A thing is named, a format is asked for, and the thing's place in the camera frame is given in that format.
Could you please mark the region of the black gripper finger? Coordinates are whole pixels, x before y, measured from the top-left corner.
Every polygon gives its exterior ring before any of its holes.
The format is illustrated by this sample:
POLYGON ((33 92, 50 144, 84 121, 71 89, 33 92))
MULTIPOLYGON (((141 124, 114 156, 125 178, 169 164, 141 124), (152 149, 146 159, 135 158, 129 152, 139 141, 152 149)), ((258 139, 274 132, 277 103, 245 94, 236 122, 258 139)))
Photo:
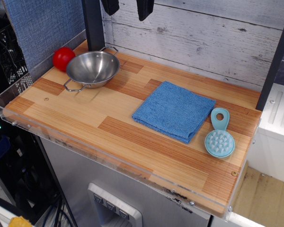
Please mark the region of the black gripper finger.
POLYGON ((119 0, 101 0, 103 8, 108 15, 113 15, 119 10, 119 0))
POLYGON ((154 0, 137 0, 136 3, 139 20, 143 21, 153 12, 154 0))

